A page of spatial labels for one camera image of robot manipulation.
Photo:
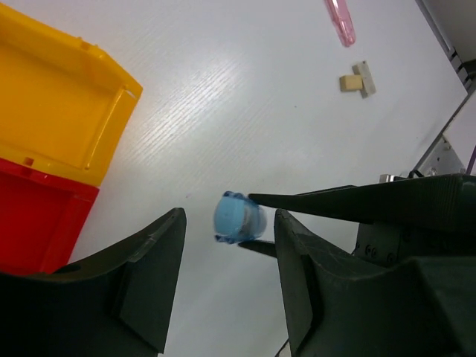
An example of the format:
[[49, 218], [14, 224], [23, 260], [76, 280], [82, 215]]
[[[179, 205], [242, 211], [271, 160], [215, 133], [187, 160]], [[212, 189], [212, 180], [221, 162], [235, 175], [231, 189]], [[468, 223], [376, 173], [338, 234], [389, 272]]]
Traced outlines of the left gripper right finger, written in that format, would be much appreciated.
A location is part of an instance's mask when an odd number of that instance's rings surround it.
[[274, 235], [293, 356], [473, 356], [474, 257], [382, 268], [277, 210]]

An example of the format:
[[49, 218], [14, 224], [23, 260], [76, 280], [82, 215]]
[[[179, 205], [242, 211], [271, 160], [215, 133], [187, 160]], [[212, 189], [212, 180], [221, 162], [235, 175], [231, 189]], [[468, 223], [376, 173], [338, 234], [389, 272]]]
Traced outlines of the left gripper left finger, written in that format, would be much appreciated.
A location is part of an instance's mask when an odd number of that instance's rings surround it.
[[156, 356], [164, 352], [184, 249], [174, 208], [51, 274], [1, 275], [3, 356]]

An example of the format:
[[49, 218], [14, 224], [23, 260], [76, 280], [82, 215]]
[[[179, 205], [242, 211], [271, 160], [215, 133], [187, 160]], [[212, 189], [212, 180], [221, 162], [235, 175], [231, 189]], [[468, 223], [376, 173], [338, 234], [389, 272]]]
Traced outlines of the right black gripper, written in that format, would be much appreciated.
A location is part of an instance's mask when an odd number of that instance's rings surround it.
[[394, 266], [410, 257], [475, 255], [474, 235], [415, 228], [474, 227], [474, 176], [404, 178], [296, 195], [251, 193], [248, 197], [270, 208], [361, 223], [353, 255], [378, 266]]

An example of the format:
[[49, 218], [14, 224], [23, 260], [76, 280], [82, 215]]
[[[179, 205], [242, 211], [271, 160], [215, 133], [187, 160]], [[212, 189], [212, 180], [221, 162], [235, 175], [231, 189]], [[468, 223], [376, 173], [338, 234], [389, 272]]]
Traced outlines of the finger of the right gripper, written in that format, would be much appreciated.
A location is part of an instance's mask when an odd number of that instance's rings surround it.
[[273, 242], [256, 239], [240, 242], [238, 246], [244, 249], [248, 249], [249, 251], [254, 251], [259, 254], [266, 255], [268, 257], [277, 257], [276, 246]]

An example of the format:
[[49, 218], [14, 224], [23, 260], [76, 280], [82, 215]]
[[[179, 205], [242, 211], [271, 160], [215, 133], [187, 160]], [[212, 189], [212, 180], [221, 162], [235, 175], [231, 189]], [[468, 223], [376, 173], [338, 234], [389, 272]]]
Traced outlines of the blue correction tape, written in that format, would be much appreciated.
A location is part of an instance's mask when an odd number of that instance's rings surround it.
[[226, 191], [214, 215], [215, 240], [237, 244], [260, 238], [267, 226], [266, 212], [242, 193]]

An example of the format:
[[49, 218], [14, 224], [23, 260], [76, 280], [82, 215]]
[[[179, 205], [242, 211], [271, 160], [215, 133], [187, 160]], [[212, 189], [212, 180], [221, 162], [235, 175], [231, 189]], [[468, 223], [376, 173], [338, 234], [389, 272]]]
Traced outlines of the pink correction tape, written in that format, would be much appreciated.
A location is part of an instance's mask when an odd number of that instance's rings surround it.
[[356, 32], [346, 0], [326, 0], [325, 4], [341, 44], [348, 48], [356, 42]]

